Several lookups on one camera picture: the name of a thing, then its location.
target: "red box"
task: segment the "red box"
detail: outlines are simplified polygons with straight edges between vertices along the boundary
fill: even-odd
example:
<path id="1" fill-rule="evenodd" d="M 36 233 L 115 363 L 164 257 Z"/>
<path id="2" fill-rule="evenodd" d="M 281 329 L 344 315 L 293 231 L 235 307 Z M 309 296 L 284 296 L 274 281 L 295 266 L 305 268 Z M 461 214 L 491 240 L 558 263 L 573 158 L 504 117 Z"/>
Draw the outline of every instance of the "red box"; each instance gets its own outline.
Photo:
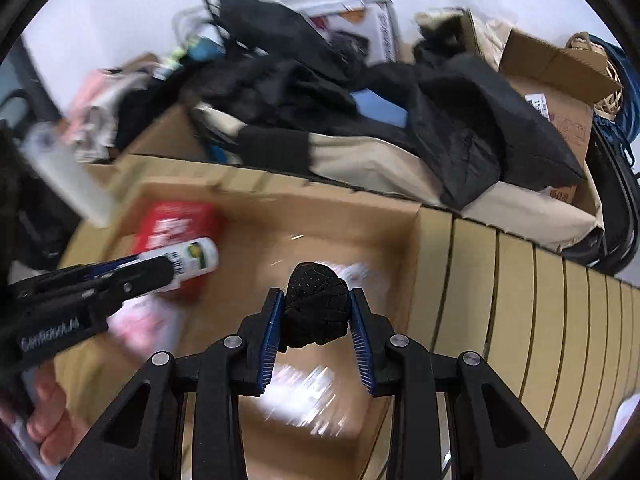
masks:
<path id="1" fill-rule="evenodd" d="M 217 206 L 200 202 L 157 202 L 140 222 L 133 253 L 143 253 L 194 238 L 211 238 L 218 243 L 226 218 Z M 196 301 L 207 281 L 198 276 L 183 282 L 180 297 Z"/>

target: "human hand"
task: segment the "human hand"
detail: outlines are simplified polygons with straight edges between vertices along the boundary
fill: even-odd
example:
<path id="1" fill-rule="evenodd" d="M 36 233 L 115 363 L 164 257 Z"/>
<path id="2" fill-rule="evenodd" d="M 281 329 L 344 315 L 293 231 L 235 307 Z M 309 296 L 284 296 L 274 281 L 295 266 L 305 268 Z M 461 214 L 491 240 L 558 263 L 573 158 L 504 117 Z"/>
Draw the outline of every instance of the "human hand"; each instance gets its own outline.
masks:
<path id="1" fill-rule="evenodd" d="M 33 386 L 38 401 L 27 421 L 27 432 L 34 443 L 40 444 L 42 460 L 56 465 L 73 452 L 89 428 L 66 408 L 66 394 L 56 382 L 53 361 L 40 365 L 34 374 Z M 15 414 L 0 407 L 0 419 L 11 425 Z"/>

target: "beige bag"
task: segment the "beige bag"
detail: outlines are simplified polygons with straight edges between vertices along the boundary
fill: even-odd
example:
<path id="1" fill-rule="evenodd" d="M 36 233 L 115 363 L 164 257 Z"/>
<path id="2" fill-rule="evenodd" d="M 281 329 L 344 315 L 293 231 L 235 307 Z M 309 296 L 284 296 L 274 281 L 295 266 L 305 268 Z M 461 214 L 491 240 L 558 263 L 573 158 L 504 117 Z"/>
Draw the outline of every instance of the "beige bag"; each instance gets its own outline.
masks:
<path id="1" fill-rule="evenodd" d="M 200 103 L 209 124 L 228 136 L 244 126 L 235 117 Z M 415 155 L 373 137 L 331 137 L 309 134 L 310 170 L 350 186 L 393 193 L 442 206 L 442 185 Z M 586 212 L 543 193 L 497 182 L 467 205 L 461 215 L 539 243 L 552 251 L 577 244 L 589 232 L 604 229 L 602 204 L 587 165 L 584 185 L 591 204 Z"/>

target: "brown box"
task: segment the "brown box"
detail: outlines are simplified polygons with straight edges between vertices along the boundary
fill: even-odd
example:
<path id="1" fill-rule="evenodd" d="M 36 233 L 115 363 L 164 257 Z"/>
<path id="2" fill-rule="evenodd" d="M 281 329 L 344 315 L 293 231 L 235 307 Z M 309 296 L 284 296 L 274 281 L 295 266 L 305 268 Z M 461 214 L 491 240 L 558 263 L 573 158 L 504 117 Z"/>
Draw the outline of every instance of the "brown box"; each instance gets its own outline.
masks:
<path id="1" fill-rule="evenodd" d="M 132 160 L 140 162 L 137 169 L 129 164 Z M 271 286 L 286 289 L 294 266 L 303 261 L 364 264 L 368 271 L 363 287 L 372 311 L 389 317 L 398 332 L 407 329 L 418 262 L 429 258 L 428 251 L 419 255 L 424 225 L 417 203 L 257 170 L 144 156 L 125 157 L 113 187 L 126 190 L 113 224 L 97 230 L 84 222 L 66 250 L 62 267 L 126 253 L 140 219 L 155 200 L 215 203 L 229 220 L 218 244 L 219 267 L 209 277 L 200 300 L 186 309 L 176 355 L 201 352 L 235 333 L 244 316 L 260 309 Z M 88 343 L 108 356 L 110 373 L 118 366 L 135 370 L 140 365 L 108 333 Z M 59 357 L 58 370 L 65 368 L 60 359 L 72 359 L 76 351 L 87 352 L 86 348 L 72 349 Z M 327 417 L 330 427 L 342 429 L 332 436 L 312 434 L 309 427 L 265 420 L 255 401 L 241 399 L 250 476 L 358 478 L 368 462 L 387 402 L 371 399 L 360 384 L 350 338 L 289 349 L 278 355 L 276 363 L 305 374 L 317 366 L 329 368 L 335 377 L 335 400 Z M 90 399 L 87 394 L 76 397 L 77 383 L 63 386 L 70 409 L 91 421 L 122 384 L 111 380 L 110 389 L 94 391 Z"/>
<path id="2" fill-rule="evenodd" d="M 553 123 L 580 164 L 589 145 L 593 105 L 620 88 L 595 56 L 600 54 L 558 48 L 514 29 L 500 62 L 500 72 Z M 574 193 L 575 186 L 551 190 L 567 203 Z"/>

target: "clutter pile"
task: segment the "clutter pile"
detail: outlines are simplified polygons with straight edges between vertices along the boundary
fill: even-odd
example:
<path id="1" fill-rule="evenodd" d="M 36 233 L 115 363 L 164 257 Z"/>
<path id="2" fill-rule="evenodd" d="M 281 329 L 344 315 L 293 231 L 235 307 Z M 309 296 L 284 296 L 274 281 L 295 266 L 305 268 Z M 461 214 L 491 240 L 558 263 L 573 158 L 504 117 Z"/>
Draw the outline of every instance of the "clutter pile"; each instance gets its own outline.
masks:
<path id="1" fill-rule="evenodd" d="M 186 318 L 182 306 L 199 300 L 208 272 L 218 266 L 218 262 L 212 262 L 212 256 L 207 255 L 211 250 L 204 250 L 198 242 L 207 238 L 217 259 L 216 243 L 226 223 L 220 208 L 210 203 L 158 201 L 146 210 L 134 240 L 123 245 L 123 253 L 130 256 L 167 247 L 171 251 L 178 244 L 189 242 L 189 256 L 197 260 L 207 274 L 185 279 L 188 270 L 180 268 L 182 261 L 178 254 L 168 253 L 181 277 L 179 288 L 127 300 L 108 319 L 111 334 L 133 354 L 146 360 L 156 351 L 174 351 L 177 347 Z"/>
<path id="2" fill-rule="evenodd" d="M 594 106 L 621 88 L 606 56 L 465 9 L 416 22 L 407 55 L 389 0 L 220 0 L 223 44 L 179 49 L 164 79 L 148 60 L 92 75 L 65 139 L 113 159 L 179 102 L 212 162 L 405 196 L 554 251 L 602 238 L 586 153 Z"/>

